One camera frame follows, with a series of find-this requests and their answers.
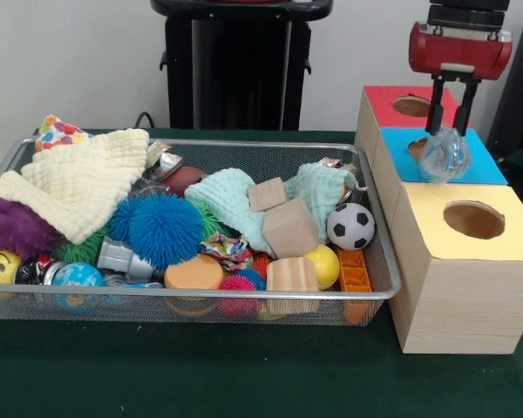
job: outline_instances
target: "circular hole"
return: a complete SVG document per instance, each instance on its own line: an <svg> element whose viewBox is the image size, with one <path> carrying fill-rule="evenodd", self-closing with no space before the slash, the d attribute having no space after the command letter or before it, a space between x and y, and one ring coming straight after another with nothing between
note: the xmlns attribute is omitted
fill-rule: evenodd
<svg viewBox="0 0 523 418"><path fill-rule="evenodd" d="M414 159L417 163L420 163L420 156L422 155L427 142L428 138L421 138L415 142L411 142L409 145L409 152L411 153L412 159Z"/></svg>
<svg viewBox="0 0 523 418"><path fill-rule="evenodd" d="M444 219L454 230L467 237L492 239L506 227L504 216L479 202L454 202L444 209Z"/></svg>
<svg viewBox="0 0 523 418"><path fill-rule="evenodd" d="M393 101L393 109L405 116L426 118L430 112L430 100L426 100L425 98L417 98L414 96L396 98Z"/></svg>

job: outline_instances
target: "wire mesh basket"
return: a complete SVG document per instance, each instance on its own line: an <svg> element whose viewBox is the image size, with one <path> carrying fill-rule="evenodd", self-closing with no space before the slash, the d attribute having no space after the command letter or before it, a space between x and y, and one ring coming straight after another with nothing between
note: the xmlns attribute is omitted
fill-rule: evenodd
<svg viewBox="0 0 523 418"><path fill-rule="evenodd" d="M341 292L338 283L326 292L233 292L161 288L0 285L1 320L91 320L137 322L270 323L364 327L401 282L384 215L364 154L352 145L255 143L167 139L186 165L206 173L229 166L248 173L256 183L289 179L302 164L322 158L353 163L367 192L350 198L367 206L376 221L376 236L363 250L370 293ZM0 175L20 171L31 162L34 140L12 147Z"/></svg>

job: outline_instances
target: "purple puffer ball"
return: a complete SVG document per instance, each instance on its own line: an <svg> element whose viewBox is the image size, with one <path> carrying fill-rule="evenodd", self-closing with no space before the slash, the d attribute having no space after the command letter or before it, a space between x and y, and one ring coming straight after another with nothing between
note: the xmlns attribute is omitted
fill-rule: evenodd
<svg viewBox="0 0 523 418"><path fill-rule="evenodd" d="M0 198L0 248L27 260L52 251L60 234L28 206Z"/></svg>

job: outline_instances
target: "brown ball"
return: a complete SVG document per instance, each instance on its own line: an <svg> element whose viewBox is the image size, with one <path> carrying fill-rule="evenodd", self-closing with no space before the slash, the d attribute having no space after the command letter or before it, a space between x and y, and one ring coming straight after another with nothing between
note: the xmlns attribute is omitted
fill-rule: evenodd
<svg viewBox="0 0 523 418"><path fill-rule="evenodd" d="M200 183L201 179L205 177L204 173L199 168L195 167L181 167L176 172L163 180L164 185L168 185L171 193L177 194L181 198L184 197L184 191L190 186Z"/></svg>

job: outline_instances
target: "black cable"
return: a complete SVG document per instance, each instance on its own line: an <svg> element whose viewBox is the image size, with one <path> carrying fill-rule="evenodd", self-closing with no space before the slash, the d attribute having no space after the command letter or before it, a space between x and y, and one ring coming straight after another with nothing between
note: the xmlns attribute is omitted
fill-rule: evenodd
<svg viewBox="0 0 523 418"><path fill-rule="evenodd" d="M139 114L138 116L138 120L136 120L136 123L133 125L134 128L139 128L139 124L141 124L141 119L143 118L147 118L147 121L149 122L149 126L151 128L154 128L155 127L155 123L153 122L153 118L151 117L151 115L149 113L147 113L146 111L143 111Z"/></svg>

